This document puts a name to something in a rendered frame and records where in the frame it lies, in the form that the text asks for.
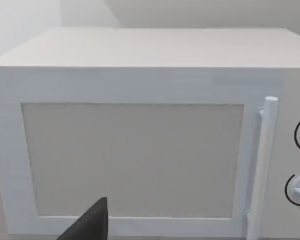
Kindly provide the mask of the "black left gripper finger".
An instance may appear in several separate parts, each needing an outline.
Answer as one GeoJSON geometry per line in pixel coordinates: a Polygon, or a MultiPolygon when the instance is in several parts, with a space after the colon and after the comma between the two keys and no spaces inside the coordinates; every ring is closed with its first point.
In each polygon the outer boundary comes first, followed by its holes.
{"type": "Polygon", "coordinates": [[[101,197],[56,240],[108,240],[108,199],[101,197]]]}

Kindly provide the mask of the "pale microwave door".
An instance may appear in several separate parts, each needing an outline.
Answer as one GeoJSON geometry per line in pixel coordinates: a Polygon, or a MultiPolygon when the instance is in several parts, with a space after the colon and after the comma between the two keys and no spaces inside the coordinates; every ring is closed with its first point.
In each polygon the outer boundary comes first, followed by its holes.
{"type": "Polygon", "coordinates": [[[59,235],[101,196],[118,237],[245,236],[259,107],[283,73],[0,66],[8,233],[59,235]]]}

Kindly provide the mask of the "pale microwave oven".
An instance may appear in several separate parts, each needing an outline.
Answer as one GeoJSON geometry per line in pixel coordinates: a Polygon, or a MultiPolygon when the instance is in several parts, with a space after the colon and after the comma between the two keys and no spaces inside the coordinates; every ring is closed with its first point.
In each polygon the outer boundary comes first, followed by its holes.
{"type": "MultiPolygon", "coordinates": [[[[300,175],[294,130],[300,121],[300,36],[286,29],[56,28],[0,56],[0,67],[263,68],[282,71],[272,155],[259,239],[300,239],[300,207],[285,197],[291,175],[300,175]]],[[[262,117],[258,109],[257,148],[249,167],[243,237],[247,236],[262,117]]]]}

